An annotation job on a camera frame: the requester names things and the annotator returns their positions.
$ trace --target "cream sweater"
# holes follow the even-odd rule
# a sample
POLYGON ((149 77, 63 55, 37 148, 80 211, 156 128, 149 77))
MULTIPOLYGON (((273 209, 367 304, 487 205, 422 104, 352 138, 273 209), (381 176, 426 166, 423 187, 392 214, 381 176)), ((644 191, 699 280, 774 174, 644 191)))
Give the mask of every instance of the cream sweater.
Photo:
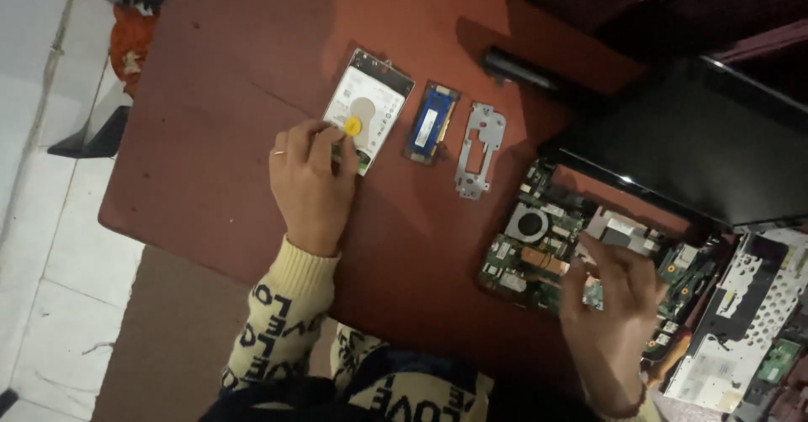
MULTIPOLYGON (((223 388, 239 390, 252 382, 308 373, 311 348, 334 300, 337 263, 338 258, 310 255, 284 238, 268 274, 250 291, 250 316, 235 341, 222 376, 223 388)), ((367 386, 351 389, 359 366, 384 346, 388 344, 382 340, 343 324, 338 326, 331 347, 331 375, 338 392, 351 391, 349 403, 379 411, 396 421, 434 420, 436 411, 440 420, 451 422, 486 419, 494 381, 475 371, 476 378, 458 385, 450 378, 444 379, 452 373, 425 373, 419 361, 435 365, 426 367, 428 371, 447 369, 441 360, 428 355, 424 359, 418 353, 401 354, 395 361, 400 364, 396 370, 367 386)), ((658 422, 660 417, 648 398, 639 414, 621 420, 658 422)))

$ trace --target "laptop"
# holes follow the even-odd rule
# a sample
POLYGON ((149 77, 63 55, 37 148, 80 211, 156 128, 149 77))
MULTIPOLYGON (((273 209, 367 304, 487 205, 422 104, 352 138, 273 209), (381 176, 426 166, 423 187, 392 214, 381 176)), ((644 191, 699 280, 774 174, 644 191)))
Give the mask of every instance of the laptop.
MULTIPOLYGON (((794 229, 808 218, 808 109, 707 57, 649 70, 612 107, 588 103, 539 148, 478 283, 558 313, 570 260, 589 259, 581 231, 648 256, 670 289, 643 360, 689 339, 663 394, 732 412, 750 386, 777 386, 808 342, 791 324, 808 284, 808 234, 794 229), (688 228, 671 231, 559 180, 570 171, 688 228)), ((590 278, 584 302, 602 309, 602 295, 590 278)))

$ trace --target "white tile floor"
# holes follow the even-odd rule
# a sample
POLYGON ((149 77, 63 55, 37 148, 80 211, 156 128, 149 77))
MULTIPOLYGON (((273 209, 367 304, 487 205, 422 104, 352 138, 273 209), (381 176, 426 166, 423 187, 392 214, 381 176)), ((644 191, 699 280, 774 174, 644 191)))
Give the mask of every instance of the white tile floor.
POLYGON ((143 244, 98 224, 113 159, 48 155, 121 104, 108 68, 112 1, 74 0, 64 54, 0 247, 0 390, 21 400, 3 422, 90 420, 143 244))

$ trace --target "person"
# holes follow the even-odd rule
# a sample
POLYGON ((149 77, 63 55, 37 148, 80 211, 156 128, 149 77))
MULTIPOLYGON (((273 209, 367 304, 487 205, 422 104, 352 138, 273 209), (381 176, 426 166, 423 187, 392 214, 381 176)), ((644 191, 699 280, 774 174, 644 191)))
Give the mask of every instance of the person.
MULTIPOLYGON (((269 272, 250 291, 250 315, 222 375, 220 397, 201 421, 504 419, 489 398, 494 381, 470 365, 400 350, 345 325, 338 326, 331 349, 332 378, 307 376, 334 299, 338 241, 357 167, 351 138, 336 127, 312 120, 278 134, 269 172, 287 233, 269 272), (342 153, 336 174, 334 146, 342 153)), ((592 411, 584 413, 595 419, 660 420, 639 365, 666 287, 647 258, 586 234, 579 241, 597 264, 572 261, 562 279, 560 318, 587 402, 549 398, 542 405, 588 406, 592 411), (582 303, 588 275, 601 279, 602 311, 582 303)), ((540 417, 548 414, 542 408, 520 414, 548 420, 540 417)))

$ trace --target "blue ram stick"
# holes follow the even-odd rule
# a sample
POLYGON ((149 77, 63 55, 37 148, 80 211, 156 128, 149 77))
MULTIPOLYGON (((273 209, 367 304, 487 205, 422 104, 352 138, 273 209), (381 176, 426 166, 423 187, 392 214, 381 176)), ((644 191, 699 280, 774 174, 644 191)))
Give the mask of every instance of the blue ram stick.
POLYGON ((458 97, 459 94, 449 88, 435 84, 428 87, 418 119, 409 136, 411 159, 428 162, 435 154, 458 97))

